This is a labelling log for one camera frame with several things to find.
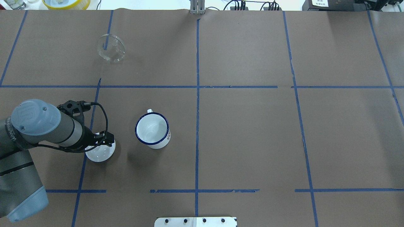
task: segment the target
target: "sticker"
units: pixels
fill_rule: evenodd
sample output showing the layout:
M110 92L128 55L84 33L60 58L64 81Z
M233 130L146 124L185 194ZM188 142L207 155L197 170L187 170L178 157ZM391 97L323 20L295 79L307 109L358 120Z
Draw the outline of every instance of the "sticker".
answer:
M314 6L328 7L328 0L311 0Z

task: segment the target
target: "clear plastic bottle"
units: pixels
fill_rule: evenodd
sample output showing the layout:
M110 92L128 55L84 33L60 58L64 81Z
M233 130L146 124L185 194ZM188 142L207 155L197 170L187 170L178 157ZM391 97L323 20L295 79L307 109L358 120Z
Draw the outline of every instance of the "clear plastic bottle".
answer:
M25 9L27 6L23 0L4 0L12 9Z

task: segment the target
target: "yellow bowl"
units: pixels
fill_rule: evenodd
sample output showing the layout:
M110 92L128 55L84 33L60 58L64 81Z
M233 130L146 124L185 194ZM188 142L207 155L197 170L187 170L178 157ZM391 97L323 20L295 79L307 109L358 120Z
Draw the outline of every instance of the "yellow bowl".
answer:
M56 4L51 3L52 1L53 0L42 0L44 5L50 10L85 10L90 5L91 0L73 0L71 4L64 4L62 7L56 7Z

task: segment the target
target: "yellow rim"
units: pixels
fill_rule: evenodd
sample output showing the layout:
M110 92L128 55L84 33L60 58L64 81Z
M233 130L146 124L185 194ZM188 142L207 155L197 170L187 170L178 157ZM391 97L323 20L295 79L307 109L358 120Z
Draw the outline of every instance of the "yellow rim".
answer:
M53 10L70 9L70 8L73 8L73 7L77 6L81 1L82 1L82 0L77 0L77 1L75 1L75 2L74 2L73 4L71 4L71 5L68 5L68 6L65 6L65 7L59 7L59 8L57 8L57 7L52 7L52 6L48 5L48 4L46 4L46 3L45 3L45 0L42 0L42 2L44 3L44 5L45 5L48 9L53 9ZM87 9L87 7L88 7L89 4L90 4L90 0L88 1L87 5L86 5L83 9Z

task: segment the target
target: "white bracket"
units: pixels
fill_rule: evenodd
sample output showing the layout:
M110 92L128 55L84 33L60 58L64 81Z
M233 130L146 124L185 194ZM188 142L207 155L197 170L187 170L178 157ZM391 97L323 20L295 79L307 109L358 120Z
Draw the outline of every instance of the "white bracket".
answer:
M158 218L154 227L237 227L236 217Z
M205 14L205 0L191 0L191 14Z

